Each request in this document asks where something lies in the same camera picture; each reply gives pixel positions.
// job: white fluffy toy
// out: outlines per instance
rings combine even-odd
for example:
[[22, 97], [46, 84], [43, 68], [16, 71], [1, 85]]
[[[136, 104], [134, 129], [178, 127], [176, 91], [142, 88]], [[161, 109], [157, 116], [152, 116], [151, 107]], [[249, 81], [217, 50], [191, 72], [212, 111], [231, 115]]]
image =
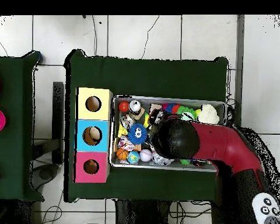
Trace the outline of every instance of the white fluffy toy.
[[210, 104], [203, 104], [202, 110], [198, 115], [198, 121], [204, 124], [217, 124], [220, 118], [216, 109]]

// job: dark green table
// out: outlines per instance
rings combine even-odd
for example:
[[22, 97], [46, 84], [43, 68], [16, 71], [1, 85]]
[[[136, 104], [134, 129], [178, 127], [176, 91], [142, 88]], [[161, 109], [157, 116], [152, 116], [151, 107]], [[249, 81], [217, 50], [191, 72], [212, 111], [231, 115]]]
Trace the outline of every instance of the dark green table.
[[86, 57], [73, 50], [65, 60], [65, 201], [76, 198], [214, 200], [215, 173], [111, 167], [107, 183], [72, 182], [75, 88], [110, 89], [114, 95], [226, 100], [226, 58], [214, 61], [134, 60]]
[[0, 199], [42, 201], [30, 186], [33, 130], [33, 68], [40, 53], [0, 57], [0, 110], [6, 125], [0, 132]]

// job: circular hole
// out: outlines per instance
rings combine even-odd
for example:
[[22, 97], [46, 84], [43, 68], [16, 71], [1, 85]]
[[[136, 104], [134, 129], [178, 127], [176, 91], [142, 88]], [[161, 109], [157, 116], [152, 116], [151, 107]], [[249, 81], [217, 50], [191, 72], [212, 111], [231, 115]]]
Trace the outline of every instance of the circular hole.
[[87, 127], [83, 132], [83, 140], [90, 146], [98, 145], [102, 140], [102, 131], [95, 126]]
[[86, 100], [85, 106], [88, 111], [96, 112], [100, 110], [102, 103], [98, 97], [91, 96]]
[[84, 171], [88, 174], [95, 174], [99, 171], [99, 164], [96, 160], [87, 160], [84, 165]]

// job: blue box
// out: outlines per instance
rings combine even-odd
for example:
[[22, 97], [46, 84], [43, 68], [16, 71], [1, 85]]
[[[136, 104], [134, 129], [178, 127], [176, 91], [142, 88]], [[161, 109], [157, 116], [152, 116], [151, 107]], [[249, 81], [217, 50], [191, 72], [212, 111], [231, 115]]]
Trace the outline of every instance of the blue box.
[[[101, 140], [97, 145], [88, 145], [83, 140], [83, 132], [87, 127], [101, 130]], [[100, 120], [78, 120], [77, 151], [108, 152], [109, 122]]]

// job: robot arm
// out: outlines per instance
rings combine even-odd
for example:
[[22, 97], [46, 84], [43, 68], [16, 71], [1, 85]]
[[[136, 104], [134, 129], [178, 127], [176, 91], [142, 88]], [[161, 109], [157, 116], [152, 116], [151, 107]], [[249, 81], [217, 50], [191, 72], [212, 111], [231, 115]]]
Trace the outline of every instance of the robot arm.
[[224, 186], [229, 187], [225, 196], [233, 224], [280, 224], [261, 159], [238, 129], [168, 118], [160, 123], [152, 145], [169, 159], [207, 159], [219, 170], [219, 164], [229, 166], [231, 175]]

